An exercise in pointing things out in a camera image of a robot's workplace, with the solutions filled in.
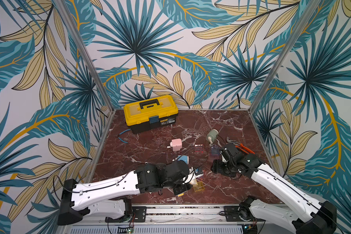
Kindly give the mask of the blue pencil sharpener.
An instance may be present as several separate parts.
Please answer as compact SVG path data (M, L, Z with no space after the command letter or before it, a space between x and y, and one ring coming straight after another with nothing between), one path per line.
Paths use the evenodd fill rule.
M177 161L183 161L185 162L186 164L189 164L189 157L186 156L186 155L179 155L177 158L176 158Z

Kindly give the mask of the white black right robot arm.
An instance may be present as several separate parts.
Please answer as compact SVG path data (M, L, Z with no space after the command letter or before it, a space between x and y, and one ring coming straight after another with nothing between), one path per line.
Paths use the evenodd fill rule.
M248 196L237 207L225 207L227 221L268 221L294 234L333 234L337 209L299 190L262 162L253 151L228 143L219 149L222 158L214 160L211 171L230 178L243 175L265 187L287 205L280 208Z

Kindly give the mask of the green pencil sharpener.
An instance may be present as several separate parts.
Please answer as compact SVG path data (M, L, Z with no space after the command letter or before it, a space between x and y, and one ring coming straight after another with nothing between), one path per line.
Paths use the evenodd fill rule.
M212 146L218 136L218 130L212 129L206 137L206 140L209 142L209 145Z

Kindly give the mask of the yellow transparent tray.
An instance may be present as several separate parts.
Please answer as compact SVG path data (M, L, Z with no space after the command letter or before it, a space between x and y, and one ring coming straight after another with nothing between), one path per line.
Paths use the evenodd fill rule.
M205 190L205 185L202 181L197 181L193 186L194 192L203 192Z

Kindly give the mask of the aluminium front rail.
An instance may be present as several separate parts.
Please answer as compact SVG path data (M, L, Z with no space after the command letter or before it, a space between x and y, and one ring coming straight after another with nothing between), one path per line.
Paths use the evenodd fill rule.
M198 225L206 227L207 225L242 225L247 227L248 225L258 225L262 228L265 223L270 225L277 225L280 228L284 228L286 231L291 233L295 232L293 222L298 220L298 216L294 211L283 204L267 204L261 200L255 200L251 205L237 205L237 204L134 204L125 201L124 205L120 208L125 212L129 211L129 208L134 206L146 206L146 220L144 223L134 223L134 220L128 223L106 223L105 215L86 215L82 221L75 224L60 226L63 229L70 230L74 225L132 225L135 228L135 232L139 232L139 226L141 224L146 227L150 225L163 225L171 224L178 225L181 228L187 225ZM223 216L224 206L242 206L247 208L253 220L249 222L227 222L225 216Z

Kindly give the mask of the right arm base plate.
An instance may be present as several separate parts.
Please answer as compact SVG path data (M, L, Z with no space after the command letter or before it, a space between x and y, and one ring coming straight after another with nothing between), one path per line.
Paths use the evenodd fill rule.
M250 211L242 206L224 206L222 213L227 222L249 222L253 220Z

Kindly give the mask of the pink transparent tray back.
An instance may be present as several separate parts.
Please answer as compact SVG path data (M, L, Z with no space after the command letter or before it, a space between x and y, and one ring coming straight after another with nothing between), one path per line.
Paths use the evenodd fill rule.
M204 145L203 144L196 144L194 147L194 153L195 154L203 154L205 152Z

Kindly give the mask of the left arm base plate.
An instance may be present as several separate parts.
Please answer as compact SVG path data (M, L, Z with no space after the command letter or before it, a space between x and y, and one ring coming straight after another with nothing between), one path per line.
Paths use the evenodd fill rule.
M124 215L120 218L112 219L110 217L105 218L106 223L128 223L134 220L134 223L144 223L146 220L146 206L134 206L129 208L129 211L125 211Z

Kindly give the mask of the pink sharpener centre back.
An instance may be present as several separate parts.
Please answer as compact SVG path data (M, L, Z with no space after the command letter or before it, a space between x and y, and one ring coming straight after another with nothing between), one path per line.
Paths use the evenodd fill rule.
M182 140L180 138L171 140L167 148L172 149L173 152L180 151L182 149Z

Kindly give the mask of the blue transparent tray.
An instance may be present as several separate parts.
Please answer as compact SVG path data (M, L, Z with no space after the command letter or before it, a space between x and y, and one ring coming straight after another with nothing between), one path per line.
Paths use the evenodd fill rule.
M210 154L219 156L220 155L219 149L220 149L219 146L216 146L216 145L211 146Z

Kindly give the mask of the orange handled pliers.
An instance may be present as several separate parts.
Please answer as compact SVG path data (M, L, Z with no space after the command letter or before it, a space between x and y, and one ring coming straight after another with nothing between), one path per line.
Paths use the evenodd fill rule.
M236 140L232 140L229 137L226 137L227 143L232 143L236 148L238 148L240 151L246 153L246 154L255 154L254 151L251 149L247 148L244 146L242 143L237 142Z

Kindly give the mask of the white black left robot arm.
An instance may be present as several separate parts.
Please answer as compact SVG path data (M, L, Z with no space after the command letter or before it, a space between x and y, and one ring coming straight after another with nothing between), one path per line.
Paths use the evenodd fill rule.
M57 224L66 226L82 221L86 215L105 215L117 219L124 215L120 208L125 196L156 193L171 189L175 196L194 186L203 175L199 167L189 167L183 160L169 164L139 164L124 175L92 183L68 179L63 184Z

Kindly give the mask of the yellow black toolbox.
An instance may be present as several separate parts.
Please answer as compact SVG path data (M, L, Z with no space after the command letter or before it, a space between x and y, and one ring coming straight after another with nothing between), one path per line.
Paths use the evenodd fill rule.
M133 134L175 123L178 107L170 95L159 96L124 106L127 127Z

